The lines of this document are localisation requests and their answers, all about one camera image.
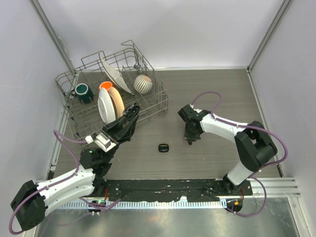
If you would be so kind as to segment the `dusty black oval case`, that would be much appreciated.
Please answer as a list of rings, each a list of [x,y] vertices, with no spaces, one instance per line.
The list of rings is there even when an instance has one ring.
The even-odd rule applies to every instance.
[[[134,102],[125,108],[125,110],[123,111],[123,116],[126,117],[127,120],[131,120],[135,116],[137,116],[139,112],[140,106],[137,102]]]

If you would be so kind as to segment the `glossy black charging case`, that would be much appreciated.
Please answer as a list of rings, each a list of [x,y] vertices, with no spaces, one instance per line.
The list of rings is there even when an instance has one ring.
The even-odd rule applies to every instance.
[[[159,144],[158,151],[161,153],[167,153],[169,151],[169,145],[168,144]]]

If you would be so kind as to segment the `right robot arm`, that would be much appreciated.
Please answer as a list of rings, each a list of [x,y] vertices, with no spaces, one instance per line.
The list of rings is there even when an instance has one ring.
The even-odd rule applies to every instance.
[[[185,122],[184,139],[189,145],[200,139],[203,133],[212,133],[235,143],[239,162],[223,177],[223,192],[234,195],[243,182],[258,172],[276,154],[277,148],[264,126],[254,121],[238,123],[185,105],[178,111]]]

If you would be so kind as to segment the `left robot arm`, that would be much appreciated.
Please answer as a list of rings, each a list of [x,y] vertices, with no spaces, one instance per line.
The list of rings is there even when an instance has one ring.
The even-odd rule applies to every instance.
[[[131,140],[138,118],[136,106],[125,109],[120,118],[103,126],[99,134],[85,137],[83,143],[97,146],[82,150],[80,159],[75,160],[75,169],[41,183],[25,182],[10,204],[13,214],[9,220],[9,232],[17,233],[12,229],[14,219],[24,232],[73,199],[88,195],[100,197],[105,191],[103,177],[111,168],[110,161],[120,144]]]

